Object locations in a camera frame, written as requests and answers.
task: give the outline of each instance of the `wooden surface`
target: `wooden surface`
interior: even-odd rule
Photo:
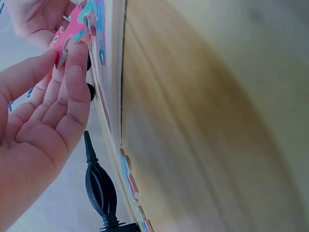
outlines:
[[[306,232],[307,60],[223,2],[127,2],[122,147],[139,202],[155,232]]]

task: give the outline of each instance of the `palm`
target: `palm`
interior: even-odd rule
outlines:
[[[44,49],[55,32],[69,24],[63,16],[75,7],[70,0],[7,0],[6,4],[16,33]]]
[[[84,132],[88,49],[84,43],[69,46],[59,70],[53,69],[56,52],[50,51],[0,72],[0,189],[8,189],[1,190],[0,212],[18,206],[16,216],[22,214],[54,180]],[[37,82],[29,101],[8,114],[8,102]],[[3,220],[9,216],[0,214]]]

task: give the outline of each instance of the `toy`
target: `toy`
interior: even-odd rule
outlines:
[[[77,5],[69,16],[70,23],[66,30],[64,27],[56,32],[53,38],[54,49],[58,52],[56,59],[56,69],[59,69],[67,59],[67,46],[72,39],[74,43],[84,41],[86,44],[92,42],[86,25],[86,17],[92,14],[94,5],[89,2],[84,8]]]
[[[124,176],[124,180],[126,182],[128,191],[131,195],[132,201],[135,204],[137,208],[137,212],[140,216],[142,232],[154,232],[150,221],[146,218],[143,208],[140,206],[139,201],[138,201],[139,191],[137,189],[137,186],[135,184],[135,181],[132,175],[132,165],[131,165],[130,159],[127,155],[125,155],[122,148],[120,149],[119,153],[120,153],[120,163],[121,163],[122,174]]]
[[[98,31],[99,57],[102,65],[105,65],[105,2],[96,0],[95,7],[96,29]]]

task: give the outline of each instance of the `puzzle piece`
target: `puzzle piece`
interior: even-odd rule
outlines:
[[[54,49],[58,52],[56,59],[56,69],[59,69],[67,59],[68,50],[67,46],[72,39],[74,43],[84,41],[86,44],[91,43],[91,37],[88,33],[85,19],[92,14],[94,5],[89,2],[83,9],[80,5],[77,5],[69,16],[69,25],[66,30],[64,27],[60,29],[54,35]]]

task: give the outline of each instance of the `finger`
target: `finger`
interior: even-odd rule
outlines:
[[[62,79],[64,75],[64,66],[60,69],[53,69],[53,77],[47,87],[44,100],[39,107],[33,112],[29,121],[43,121],[49,108],[57,101]]]
[[[47,76],[34,87],[28,102],[19,105],[9,114],[5,130],[7,141],[13,141],[16,139],[16,135],[22,125],[29,121],[33,112],[42,104],[51,76],[51,72],[47,74]]]
[[[78,144],[87,125],[90,93],[81,67],[70,67],[65,77],[69,96],[68,109],[67,114],[57,125],[56,131],[62,137],[70,154]]]
[[[69,17],[69,15],[71,14],[71,12],[74,10],[75,7],[76,7],[76,5],[69,0],[63,15],[65,17]]]
[[[0,72],[0,94],[8,104],[16,100],[52,70],[55,60],[56,51],[49,50]]]
[[[70,43],[68,46],[68,58],[66,64],[64,66],[65,70],[69,70],[72,66],[79,66],[82,69],[82,73],[85,79],[87,72],[87,59],[88,59],[88,47],[85,43]],[[58,81],[51,81],[50,85],[57,85],[60,83],[60,79]],[[67,106],[68,106],[68,91],[67,85],[65,81],[62,81],[61,86],[56,91],[49,91],[50,86],[46,92],[45,99],[48,99],[49,103],[52,105],[47,110],[45,116],[43,117],[43,123],[49,125],[53,129],[56,128],[59,121],[67,114]]]
[[[55,31],[49,31],[49,30],[39,30],[30,36],[27,37],[27,40],[34,46],[42,49],[42,50],[48,50],[50,48],[54,47],[54,35],[56,33]]]
[[[10,116],[15,116],[23,123],[26,123],[30,119],[33,112],[42,104],[51,77],[52,72],[49,72],[49,74],[47,74],[47,76],[34,87],[28,101],[13,110],[10,113]]]

